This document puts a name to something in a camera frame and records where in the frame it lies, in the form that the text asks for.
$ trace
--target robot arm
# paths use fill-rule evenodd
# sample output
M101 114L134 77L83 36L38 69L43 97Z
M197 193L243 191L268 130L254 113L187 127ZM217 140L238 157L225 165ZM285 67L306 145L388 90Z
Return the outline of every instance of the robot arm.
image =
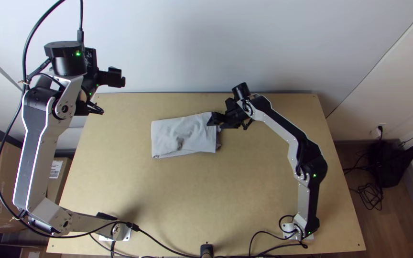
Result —
M226 113L212 113L208 125L220 125L223 129L243 126L246 130L254 120L261 121L289 144L288 160L299 184L298 211L291 223L280 227L284 226L285 237L297 232L292 238L302 240L320 226L316 208L319 185L327 172L327 163L320 148L302 130L273 110L266 97L251 95L246 83L234 87L232 92L234 98L226 100ZM244 121L249 118L250 121L245 124Z
M45 197L58 137L69 127L74 115L102 111L96 104L89 106L99 85L122 87L125 78L115 68L99 71L95 56L86 58L84 54L95 54L95 50L85 49L79 42L50 43L44 48L52 58L51 76L61 87L51 89L52 80L42 77L23 96L22 120L26 132L12 201L26 211L31 226L49 235L100 228L96 233L106 238L129 240L131 229L138 231L136 225L122 225L117 218L103 213L91 216L73 212Z

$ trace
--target gray cloth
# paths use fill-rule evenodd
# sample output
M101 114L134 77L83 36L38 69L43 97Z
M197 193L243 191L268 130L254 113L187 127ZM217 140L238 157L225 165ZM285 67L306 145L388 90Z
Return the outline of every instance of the gray cloth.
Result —
M216 152L218 126L207 126L211 112L152 121L152 157L161 159L203 152Z

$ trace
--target electrical outlet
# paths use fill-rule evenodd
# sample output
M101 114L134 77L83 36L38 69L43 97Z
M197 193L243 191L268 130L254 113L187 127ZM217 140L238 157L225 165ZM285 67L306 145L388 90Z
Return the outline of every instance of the electrical outlet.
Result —
M381 136L383 136L385 132L385 125L386 123L380 123L377 125L376 128L371 130L369 134L374 138L374 139L379 139Z

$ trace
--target table top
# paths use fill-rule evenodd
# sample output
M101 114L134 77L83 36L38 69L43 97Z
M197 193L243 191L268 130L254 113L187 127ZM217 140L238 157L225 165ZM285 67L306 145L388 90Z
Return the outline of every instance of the table top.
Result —
M263 94L273 108L319 145L328 164L320 186L320 228L309 246L280 248L276 255L365 250L358 218L317 95ZM103 116L87 118L60 202L75 212L104 212L136 223L169 247L199 255L247 255L260 230L283 236L278 220L297 211L297 181L288 145L254 122L247 131L226 129L216 153L151 158L151 121L224 112L232 94L97 94ZM285 244L267 235L253 241L257 254ZM48 252L109 255L88 237L50 239ZM116 251L134 256L175 256L139 232Z

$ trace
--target floor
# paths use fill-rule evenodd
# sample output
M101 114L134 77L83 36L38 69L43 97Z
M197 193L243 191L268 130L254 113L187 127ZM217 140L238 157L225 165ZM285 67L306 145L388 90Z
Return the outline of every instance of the floor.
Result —
M366 149L365 144L337 144L336 149L342 167L352 167L358 159L357 152ZM350 188L372 181L368 172L353 171L345 176ZM413 258L413 203L403 182L384 189L382 210L367 210L357 193L350 192L366 243L366 251L313 254L315 258ZM102 258L106 256L62 255L63 258ZM285 256L305 258L307 255Z

